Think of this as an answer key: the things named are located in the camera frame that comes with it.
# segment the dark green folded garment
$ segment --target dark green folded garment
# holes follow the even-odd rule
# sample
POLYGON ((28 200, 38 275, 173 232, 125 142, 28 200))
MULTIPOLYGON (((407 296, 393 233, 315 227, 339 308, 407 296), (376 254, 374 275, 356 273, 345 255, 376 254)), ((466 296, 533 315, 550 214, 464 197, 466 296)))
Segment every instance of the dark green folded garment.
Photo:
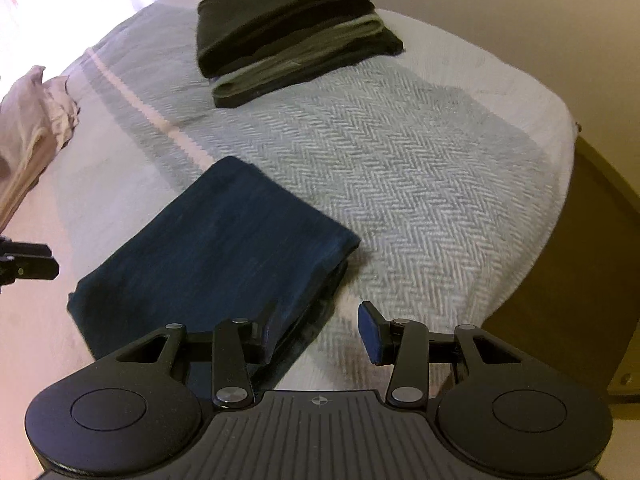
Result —
MULTIPOLYGON (((367 14, 370 6, 366 6, 366 2, 368 0, 202 0, 198 5, 196 37, 198 66, 207 78, 232 72, 269 56, 259 51, 295 31, 310 30, 318 23, 339 16, 347 21, 367 14)), ((297 35, 290 38, 290 43, 281 42, 280 48, 302 39, 297 35)))
POLYGON ((213 89, 214 102, 219 108, 236 108, 367 57, 400 52, 402 42, 377 14, 367 14, 320 30, 274 56, 223 75, 213 89))

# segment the beige wall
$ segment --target beige wall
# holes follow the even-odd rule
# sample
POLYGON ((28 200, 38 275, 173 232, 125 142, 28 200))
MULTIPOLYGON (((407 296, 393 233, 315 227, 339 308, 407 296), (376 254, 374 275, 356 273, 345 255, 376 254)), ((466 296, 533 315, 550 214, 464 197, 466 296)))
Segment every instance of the beige wall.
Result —
POLYGON ((555 91, 640 194, 640 0, 376 0, 479 45, 555 91))

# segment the folded clothing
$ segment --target folded clothing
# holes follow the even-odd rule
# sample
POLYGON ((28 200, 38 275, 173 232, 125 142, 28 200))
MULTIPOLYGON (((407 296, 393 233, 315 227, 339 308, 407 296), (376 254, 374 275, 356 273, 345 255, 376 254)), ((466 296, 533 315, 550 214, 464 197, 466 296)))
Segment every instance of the folded clothing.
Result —
POLYGON ((78 124, 66 76, 43 83, 44 69, 34 66, 0 104, 0 232, 78 124))
POLYGON ((80 280, 68 310, 95 358, 169 322, 205 332, 225 319, 260 319, 271 362, 250 374, 258 389, 272 387, 326 321, 325 300, 359 243, 230 156, 80 280))
POLYGON ((353 19, 368 0, 202 0, 198 4, 197 58, 202 75, 221 76, 268 56, 264 46, 285 48, 303 38, 282 40, 298 30, 343 16, 353 19))
POLYGON ((257 61, 215 82, 219 108, 235 108, 268 92, 311 80, 330 70, 379 54, 399 54, 402 42, 385 29, 374 12, 320 30, 274 56, 257 61))

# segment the pink stripe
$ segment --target pink stripe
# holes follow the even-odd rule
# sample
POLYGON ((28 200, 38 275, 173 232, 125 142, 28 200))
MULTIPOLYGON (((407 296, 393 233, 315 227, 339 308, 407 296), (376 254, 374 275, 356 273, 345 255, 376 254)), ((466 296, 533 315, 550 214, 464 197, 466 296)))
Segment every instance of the pink stripe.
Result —
POLYGON ((215 163, 216 159, 203 150, 191 137, 167 121, 157 110, 144 104, 118 76, 107 68, 92 48, 88 48, 87 53, 102 75, 122 94, 126 101, 142 113, 153 126, 169 137, 196 166, 205 171, 215 163))

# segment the gray herringbone fabric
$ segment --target gray herringbone fabric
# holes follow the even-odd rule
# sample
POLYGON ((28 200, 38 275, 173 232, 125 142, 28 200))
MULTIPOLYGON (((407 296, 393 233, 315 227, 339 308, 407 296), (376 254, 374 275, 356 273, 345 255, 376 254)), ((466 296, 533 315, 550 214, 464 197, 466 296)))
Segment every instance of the gray herringbone fabric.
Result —
MULTIPOLYGON (((434 86, 385 57, 215 109, 194 59, 195 25, 194 11, 154 4, 95 52, 145 105, 214 158, 255 164, 362 237, 346 279, 352 299, 338 305, 304 356, 330 379, 324 387, 376 387, 386 376, 361 348, 353 322, 360 299, 387 317, 450 332, 461 322, 482 323, 508 297, 561 203, 545 154, 525 132, 463 91, 434 86)), ((91 59, 81 63, 104 105, 176 192, 199 176, 91 59)))

